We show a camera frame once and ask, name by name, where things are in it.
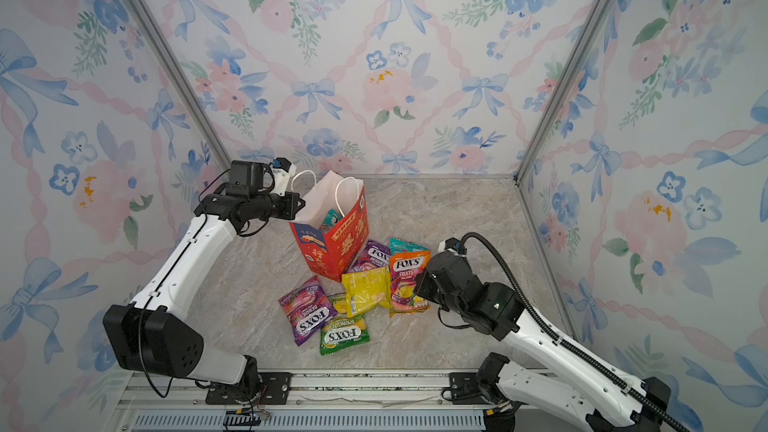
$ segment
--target red paper bag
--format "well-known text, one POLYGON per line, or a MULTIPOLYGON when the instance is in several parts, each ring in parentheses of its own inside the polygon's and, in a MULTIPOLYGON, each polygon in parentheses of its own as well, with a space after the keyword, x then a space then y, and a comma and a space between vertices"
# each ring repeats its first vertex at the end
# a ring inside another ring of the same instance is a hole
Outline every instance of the red paper bag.
POLYGON ((306 206, 290 223, 296 243, 312 272, 341 282, 341 274, 368 239, 366 190, 362 180, 349 178, 342 182, 341 176, 328 172, 304 195, 304 200, 306 206), (344 216, 323 234, 320 224, 331 208, 344 216))

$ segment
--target bag handle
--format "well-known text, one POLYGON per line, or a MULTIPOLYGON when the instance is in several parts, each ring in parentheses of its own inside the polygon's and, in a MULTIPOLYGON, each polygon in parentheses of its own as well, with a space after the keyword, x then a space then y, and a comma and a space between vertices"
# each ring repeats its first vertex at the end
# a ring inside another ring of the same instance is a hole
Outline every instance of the bag handle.
POLYGON ((317 174, 315 174, 315 172, 311 168, 308 168, 307 170, 302 170, 301 172, 293 176, 293 179, 290 181, 290 190, 292 192, 293 192, 293 181, 295 181, 300 175, 306 174, 307 172, 312 174, 312 177, 315 178, 315 186, 317 185, 317 174))
POLYGON ((336 206, 339 208, 339 214, 341 214, 342 217, 346 216, 346 214, 344 213, 343 210, 341 210, 341 206, 339 205, 339 186, 341 185, 342 182, 344 182, 348 178, 351 178, 352 180, 355 181, 355 187, 357 187, 357 195, 355 197, 360 196, 360 184, 357 183, 357 179, 355 179, 354 177, 345 177, 339 180, 339 183, 336 184, 336 192, 334 192, 333 197, 336 200, 336 206))

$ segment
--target wall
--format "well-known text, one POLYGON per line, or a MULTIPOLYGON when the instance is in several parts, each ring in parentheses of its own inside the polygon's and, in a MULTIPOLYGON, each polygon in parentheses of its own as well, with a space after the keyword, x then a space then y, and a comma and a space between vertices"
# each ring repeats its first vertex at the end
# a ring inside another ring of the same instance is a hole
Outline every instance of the wall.
POLYGON ((186 114, 120 0, 2 0, 0 429, 105 426, 129 372, 101 317, 218 175, 186 114))
POLYGON ((146 0, 233 158, 516 170, 593 0, 146 0))
POLYGON ((768 430, 768 0, 626 1, 525 197, 583 343, 691 430, 768 430))

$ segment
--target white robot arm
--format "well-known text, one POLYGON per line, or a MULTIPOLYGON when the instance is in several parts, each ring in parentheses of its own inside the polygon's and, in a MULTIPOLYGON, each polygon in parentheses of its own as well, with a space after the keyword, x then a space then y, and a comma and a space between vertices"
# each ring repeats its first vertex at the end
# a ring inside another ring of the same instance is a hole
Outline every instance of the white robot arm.
MULTIPOLYGON (((148 379, 148 372, 153 372, 207 380, 206 388, 241 403, 258 397, 262 383, 256 360, 207 345, 184 320, 216 258, 236 235, 246 235, 249 220, 292 220, 301 210, 304 201, 286 192, 295 174, 296 166, 284 158, 271 166, 232 163, 230 180, 200 202, 187 234, 148 286, 133 302, 113 305, 104 316, 122 368, 143 371, 148 379), (273 177, 269 187, 263 187, 265 173, 273 177)), ((528 302, 501 255, 483 236, 470 232, 461 241, 452 238, 441 244, 418 277, 414 293, 443 311, 459 312, 467 322, 462 328, 493 335, 557 374, 559 380, 490 354, 476 376, 478 394, 499 413, 504 414, 512 402, 523 402, 587 432, 658 432, 662 420, 686 432, 666 414, 670 389, 665 384, 619 370, 567 338, 528 302), (466 259, 468 238, 488 247, 512 288, 480 283, 466 259)))

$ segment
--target candy packet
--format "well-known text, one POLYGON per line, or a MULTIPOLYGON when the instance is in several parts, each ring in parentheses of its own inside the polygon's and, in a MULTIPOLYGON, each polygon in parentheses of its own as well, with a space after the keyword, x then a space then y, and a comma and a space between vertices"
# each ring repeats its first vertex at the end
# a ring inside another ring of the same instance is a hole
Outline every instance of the candy packet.
POLYGON ((369 240, 362 250, 362 255, 351 267, 349 272, 360 272, 374 268, 389 267, 389 247, 369 240))
POLYGON ((399 238, 393 237, 389 239, 389 253, 391 255, 402 254, 404 252, 418 252, 421 250, 429 249, 427 247, 422 247, 419 244, 414 244, 413 242, 408 242, 399 238))
POLYGON ((346 289, 346 312, 358 315, 377 305, 389 308, 389 267, 342 274, 346 289))
POLYGON ((328 297, 333 307, 339 312, 320 332, 320 355, 370 342, 366 322, 362 314, 348 318, 346 313, 346 294, 335 294, 328 297))
POLYGON ((316 275, 297 289, 283 295, 278 302, 290 321, 296 345, 302 345, 338 314, 322 290, 316 275))
POLYGON ((322 221, 320 231, 325 234, 335 226, 339 220, 341 220, 341 214, 339 214, 334 208, 328 211, 325 219, 322 221))
POLYGON ((416 277, 424 272, 429 262, 428 250, 419 252, 404 252, 394 254, 389 259, 391 271, 389 317, 395 314, 424 312, 429 308, 429 302, 414 295, 416 277))

